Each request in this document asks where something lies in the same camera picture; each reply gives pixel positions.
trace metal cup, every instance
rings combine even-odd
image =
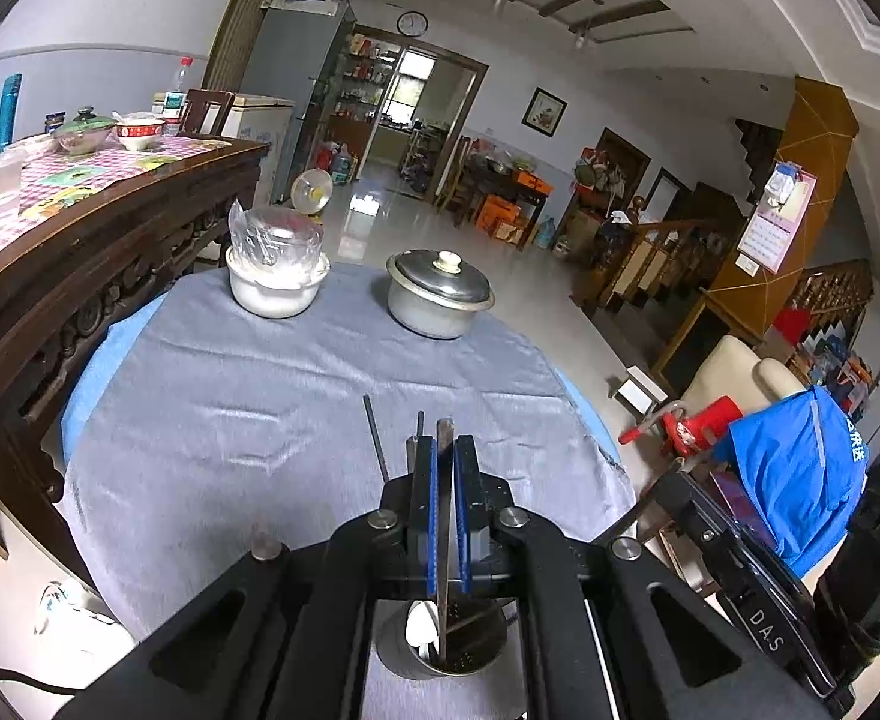
[[[443,667],[427,664],[406,642],[406,618],[413,602],[391,614],[376,635],[376,654],[390,671],[406,680],[434,680],[437,677],[465,677],[494,662],[506,647],[508,624],[502,608],[483,614],[475,622],[451,632],[446,640],[447,661]],[[459,599],[448,607],[446,622],[452,626],[481,611],[498,607],[496,601]]]

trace green glass lid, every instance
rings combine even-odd
[[[116,119],[109,116],[97,116],[93,113],[92,107],[81,108],[77,111],[77,116],[72,122],[67,122],[61,127],[57,127],[58,135],[69,135],[77,132],[91,132],[94,129],[104,129],[105,127],[113,127]]]

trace wooden pillar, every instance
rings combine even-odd
[[[739,252],[734,247],[705,292],[705,307],[724,319],[737,335],[761,338],[793,293],[830,215],[857,132],[859,124],[841,87],[797,77],[793,107],[779,140],[777,160],[795,162],[815,175],[816,187],[776,274],[763,268],[755,276],[742,271],[735,264]],[[677,333],[681,337],[670,341],[654,365],[654,373],[663,372],[693,324],[683,322]]]

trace gray tablecloth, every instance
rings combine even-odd
[[[334,266],[294,319],[240,308],[227,271],[185,277],[150,319],[83,428],[64,513],[110,608],[145,637],[248,548],[296,548],[376,508],[382,487],[362,395],[392,475],[404,441],[451,416],[513,497],[589,539],[633,504],[542,352],[489,314],[456,341],[386,310],[389,276]],[[515,627],[470,678],[411,683],[371,656],[364,717],[502,717],[525,699]]]

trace lid knob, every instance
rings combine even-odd
[[[459,274],[461,262],[459,254],[454,254],[452,251],[441,251],[439,259],[433,261],[433,267],[445,274]]]

